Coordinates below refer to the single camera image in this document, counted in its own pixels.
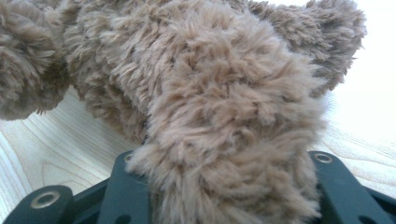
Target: plush toy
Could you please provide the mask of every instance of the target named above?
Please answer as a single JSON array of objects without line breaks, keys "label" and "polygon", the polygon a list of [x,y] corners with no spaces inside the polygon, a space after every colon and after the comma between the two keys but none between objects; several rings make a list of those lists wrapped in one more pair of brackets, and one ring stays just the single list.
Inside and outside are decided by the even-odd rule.
[{"label": "plush toy", "polygon": [[318,217],[306,149],[365,35],[349,0],[0,0],[0,117],[70,85],[131,141],[154,223]]}]

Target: teddy bear head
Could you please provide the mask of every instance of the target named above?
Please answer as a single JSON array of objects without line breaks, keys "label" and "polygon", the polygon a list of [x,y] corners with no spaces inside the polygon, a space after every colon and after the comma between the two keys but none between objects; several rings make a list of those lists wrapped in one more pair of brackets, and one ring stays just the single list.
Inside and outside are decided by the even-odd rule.
[{"label": "teddy bear head", "polygon": [[163,223],[300,223],[318,215],[306,148],[319,100],[366,34],[349,0],[0,0],[0,118],[73,85],[132,141]]}]

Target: wood grain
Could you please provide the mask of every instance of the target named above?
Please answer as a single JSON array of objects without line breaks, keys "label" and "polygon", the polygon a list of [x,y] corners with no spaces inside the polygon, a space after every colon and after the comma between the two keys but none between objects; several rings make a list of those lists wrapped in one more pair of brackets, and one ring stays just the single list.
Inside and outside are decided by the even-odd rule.
[{"label": "wood grain", "polygon": [[[323,98],[328,128],[310,149],[331,152],[363,185],[396,198],[396,47],[389,29],[396,2],[358,3],[368,18],[365,49],[346,84]],[[0,120],[0,221],[35,189],[61,184],[78,193],[100,182],[117,155],[135,147],[93,119],[73,90],[43,116]]]}]

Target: brown teddy bear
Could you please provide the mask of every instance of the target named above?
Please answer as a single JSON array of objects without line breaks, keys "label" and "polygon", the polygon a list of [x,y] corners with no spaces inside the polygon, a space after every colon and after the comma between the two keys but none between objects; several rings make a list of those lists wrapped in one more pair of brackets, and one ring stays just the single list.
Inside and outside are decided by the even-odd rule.
[{"label": "brown teddy bear", "polygon": [[318,217],[306,149],[365,35],[349,0],[0,0],[0,118],[70,85],[131,141],[154,223]]}]

